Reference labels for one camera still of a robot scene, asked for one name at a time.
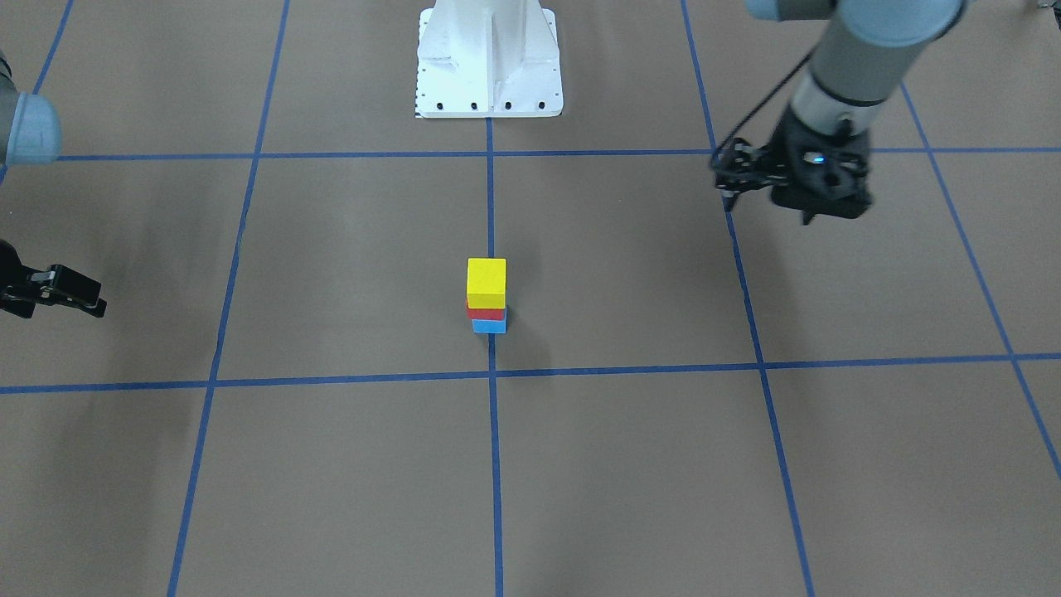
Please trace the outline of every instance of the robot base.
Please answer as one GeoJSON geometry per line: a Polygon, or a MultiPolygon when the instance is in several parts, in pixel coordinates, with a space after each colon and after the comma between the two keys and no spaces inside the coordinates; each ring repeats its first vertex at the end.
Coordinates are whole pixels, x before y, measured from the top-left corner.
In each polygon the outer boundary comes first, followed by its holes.
{"type": "Polygon", "coordinates": [[[563,110],[555,13],[538,0],[497,5],[458,13],[439,0],[421,13],[417,118],[541,118],[563,110]],[[522,18],[512,18],[514,10],[522,18]],[[506,27],[514,23],[516,34],[506,27]]]}

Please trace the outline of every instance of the stacked blocks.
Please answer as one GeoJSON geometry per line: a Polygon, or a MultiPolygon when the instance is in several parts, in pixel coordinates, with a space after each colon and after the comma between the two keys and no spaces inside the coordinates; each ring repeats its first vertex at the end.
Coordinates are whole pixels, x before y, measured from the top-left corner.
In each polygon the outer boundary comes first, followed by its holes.
{"type": "Polygon", "coordinates": [[[468,298],[465,311],[475,334],[504,334],[508,331],[505,265],[504,259],[468,259],[468,298]]]}

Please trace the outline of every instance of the yellow block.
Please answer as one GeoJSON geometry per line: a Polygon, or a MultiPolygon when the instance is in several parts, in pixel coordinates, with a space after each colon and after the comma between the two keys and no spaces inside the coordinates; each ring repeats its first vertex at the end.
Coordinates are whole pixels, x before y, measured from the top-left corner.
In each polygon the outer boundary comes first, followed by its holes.
{"type": "Polygon", "coordinates": [[[505,309],[505,269],[504,259],[468,259],[468,309],[505,309]]]}

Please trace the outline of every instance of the red block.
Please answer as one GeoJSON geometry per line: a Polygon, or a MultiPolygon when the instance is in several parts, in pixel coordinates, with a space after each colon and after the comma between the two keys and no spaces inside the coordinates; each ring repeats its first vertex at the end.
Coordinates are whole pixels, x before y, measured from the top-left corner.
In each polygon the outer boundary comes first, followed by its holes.
{"type": "Polygon", "coordinates": [[[470,320],[501,321],[505,319],[504,310],[470,310],[468,301],[465,301],[465,311],[468,312],[470,320]]]}

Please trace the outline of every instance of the grid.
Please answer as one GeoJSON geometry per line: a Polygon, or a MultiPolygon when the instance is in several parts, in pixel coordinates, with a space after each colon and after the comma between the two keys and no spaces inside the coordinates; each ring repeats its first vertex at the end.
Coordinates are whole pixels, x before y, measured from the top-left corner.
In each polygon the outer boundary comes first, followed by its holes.
{"type": "MultiPolygon", "coordinates": [[[[63,17],[55,31],[47,59],[33,86],[33,92],[39,92],[49,68],[63,38],[74,0],[67,0],[63,17]]],[[[178,159],[250,159],[250,171],[246,183],[243,198],[242,211],[239,220],[236,245],[232,251],[228,282],[225,292],[224,304],[221,320],[218,326],[216,349],[207,380],[196,381],[173,381],[158,383],[126,383],[126,384],[68,384],[68,385],[40,385],[40,386],[7,386],[0,387],[0,396],[14,394],[36,394],[36,393],[59,393],[59,392],[104,392],[104,391],[135,391],[135,390],[170,390],[170,389],[202,389],[205,390],[205,402],[198,426],[192,468],[188,480],[187,495],[185,498],[184,511],[181,515],[180,528],[174,551],[173,566],[170,576],[168,595],[177,594],[181,561],[191,521],[198,471],[203,460],[203,450],[207,439],[210,423],[210,411],[214,391],[219,388],[249,388],[249,387],[280,387],[280,386],[313,386],[313,385],[345,385],[345,384],[378,384],[378,383],[406,383],[406,382],[430,382],[447,380],[486,380],[489,384],[489,410],[491,431],[491,462],[493,481],[493,530],[494,530],[494,582],[498,597],[504,595],[504,558],[502,552],[502,476],[499,441],[499,419],[498,419],[498,380],[516,377],[560,377],[560,376],[593,376],[593,375],[638,375],[638,374],[667,374],[667,373],[702,373],[702,372],[724,372],[724,371],[748,371],[758,372],[762,385],[762,393],[766,403],[766,410],[769,416],[770,428],[773,436],[773,444],[777,452],[778,467],[781,473],[785,497],[788,505],[788,513],[792,522],[793,533],[796,546],[799,551],[799,559],[806,593],[808,596],[815,595],[813,575],[808,562],[802,530],[799,520],[799,510],[792,479],[788,474],[788,464],[785,457],[784,442],[781,427],[775,411],[773,398],[770,390],[769,371],[779,370],[800,370],[800,369],[830,369],[830,368],[865,368],[865,367],[895,367],[895,366],[924,366],[944,364],[986,364],[986,363],[1008,363],[1013,369],[1013,373],[1020,384],[1024,398],[1027,402],[1036,425],[1041,435],[1045,450],[1054,464],[1055,471],[1061,478],[1061,460],[1059,460],[1057,450],[1053,443],[1046,425],[1040,415],[1034,397],[1025,380],[1022,364],[1031,362],[1058,362],[1061,361],[1061,352],[1057,353],[1016,353],[1010,343],[1006,327],[996,309],[991,289],[987,279],[980,268],[979,262],[972,242],[966,233],[958,209],[952,199],[946,179],[937,162],[937,154],[947,153],[1061,153],[1061,146],[995,146],[995,147],[939,147],[934,146],[925,134],[921,119],[918,115],[915,101],[907,90],[905,84],[901,86],[903,99],[909,109],[914,123],[920,136],[922,146],[911,147],[876,147],[875,153],[910,153],[923,154],[929,160],[939,188],[945,198],[953,223],[961,239],[970,264],[973,267],[984,301],[986,302],[993,318],[998,336],[1005,348],[1005,354],[984,354],[974,356],[937,356],[937,357],[911,357],[911,358],[881,358],[881,359],[847,359],[847,361],[808,361],[808,362],[767,362],[763,356],[763,349],[760,343],[759,329],[755,322],[752,296],[748,287],[745,275],[744,263],[741,254],[741,244],[737,227],[731,214],[726,214],[727,228],[732,241],[733,258],[740,278],[741,288],[744,295],[744,306],[747,323],[754,350],[754,363],[738,364],[703,364],[703,365],[676,365],[676,366],[650,366],[650,367],[612,367],[612,368],[560,368],[560,369],[518,369],[499,370],[497,367],[497,348],[494,337],[491,335],[488,340],[488,367],[485,371],[464,371],[464,372],[442,372],[442,373],[402,373],[402,374],[381,374],[381,375],[344,375],[344,376],[318,376],[318,377],[281,377],[281,379],[243,379],[243,380],[220,380],[219,370],[225,347],[225,335],[228,328],[229,313],[232,297],[238,280],[241,243],[246,228],[247,213],[249,211],[255,191],[255,181],[258,166],[262,159],[292,159],[292,158],[314,158],[314,159],[371,159],[392,157],[416,157],[416,158],[468,158],[486,160],[486,226],[487,226],[487,253],[494,256],[494,162],[498,158],[520,158],[520,157],[541,157],[541,156],[616,156],[616,155],[710,155],[716,146],[714,125],[711,118],[711,109],[708,103],[707,85],[701,74],[700,63],[696,51],[696,40],[691,24],[689,6],[686,0],[680,0],[681,11],[684,19],[684,28],[688,36],[690,53],[692,56],[693,72],[696,77],[699,99],[703,111],[703,123],[706,126],[709,145],[699,148],[656,148],[656,150],[579,150],[579,151],[497,151],[493,143],[493,122],[490,119],[485,121],[485,151],[422,151],[422,152],[301,152],[301,153],[269,153],[263,152],[263,141],[268,123],[269,104],[273,95],[273,88],[276,82],[276,74],[280,62],[284,31],[286,28],[288,14],[291,0],[283,0],[283,6],[278,23],[276,42],[272,55],[268,81],[262,102],[261,116],[258,126],[257,140],[253,152],[248,153],[205,153],[205,154],[116,154],[116,155],[64,155],[60,161],[152,161],[152,160],[178,160],[178,159]]],[[[6,166],[0,166],[0,183],[3,182],[6,174],[6,166]]]]}

